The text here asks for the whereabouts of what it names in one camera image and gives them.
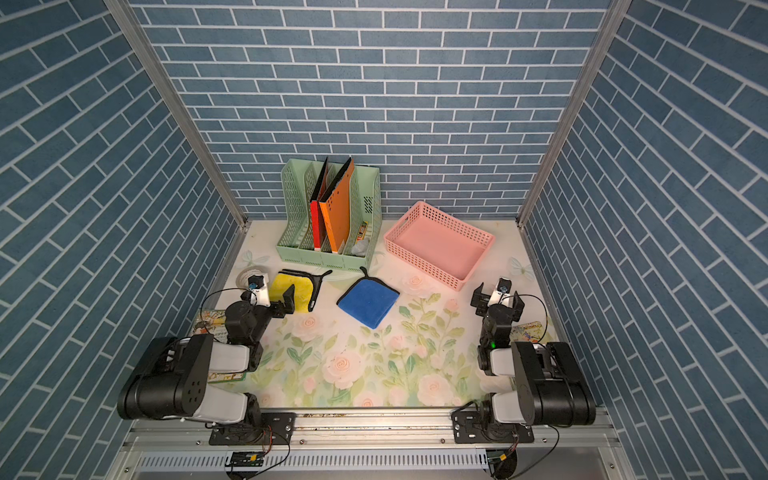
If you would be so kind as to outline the yellow dishcloth black trim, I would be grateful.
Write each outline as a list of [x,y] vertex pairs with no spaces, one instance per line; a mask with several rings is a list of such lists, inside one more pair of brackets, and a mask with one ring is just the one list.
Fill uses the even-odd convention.
[[323,278],[332,270],[321,274],[283,269],[278,272],[269,286],[272,302],[282,301],[286,307],[292,305],[294,313],[309,313],[315,308]]

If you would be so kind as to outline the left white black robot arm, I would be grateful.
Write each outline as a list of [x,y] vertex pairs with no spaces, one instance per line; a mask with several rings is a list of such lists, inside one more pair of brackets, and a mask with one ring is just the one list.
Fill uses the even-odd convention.
[[152,340],[118,394],[118,415],[125,420],[188,419],[260,432],[256,397],[211,386],[209,377],[255,371],[269,322],[295,312],[294,295],[291,285],[271,301],[267,285],[253,276],[241,299],[225,310],[225,341],[211,333]]

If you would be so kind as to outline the blue grey dishcloth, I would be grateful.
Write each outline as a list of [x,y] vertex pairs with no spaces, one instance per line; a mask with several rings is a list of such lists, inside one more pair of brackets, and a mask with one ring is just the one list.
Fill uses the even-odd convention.
[[395,305],[400,292],[370,276],[365,267],[361,266],[360,270],[362,277],[337,300],[336,305],[362,325],[375,330]]

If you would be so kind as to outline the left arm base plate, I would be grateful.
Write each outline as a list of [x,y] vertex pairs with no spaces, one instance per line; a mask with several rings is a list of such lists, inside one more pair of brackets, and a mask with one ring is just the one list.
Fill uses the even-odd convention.
[[293,434],[296,414],[262,413],[258,421],[244,420],[236,424],[217,425],[211,430],[210,446],[287,445]]

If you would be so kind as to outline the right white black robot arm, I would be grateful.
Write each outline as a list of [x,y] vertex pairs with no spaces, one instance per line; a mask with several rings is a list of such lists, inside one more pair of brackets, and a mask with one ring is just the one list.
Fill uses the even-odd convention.
[[489,377],[515,383],[513,391],[492,392],[482,400],[478,411],[483,428],[506,432],[518,425],[571,427],[594,423],[596,402],[570,345],[512,339],[525,302],[509,279],[500,278],[491,294],[478,286],[470,306],[481,318],[479,369]]

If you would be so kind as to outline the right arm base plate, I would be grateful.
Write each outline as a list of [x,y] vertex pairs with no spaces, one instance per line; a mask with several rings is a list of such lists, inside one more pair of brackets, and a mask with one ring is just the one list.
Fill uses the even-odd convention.
[[455,410],[451,413],[451,420],[454,441],[457,444],[534,442],[534,434],[529,426],[484,420],[480,413],[474,410]]

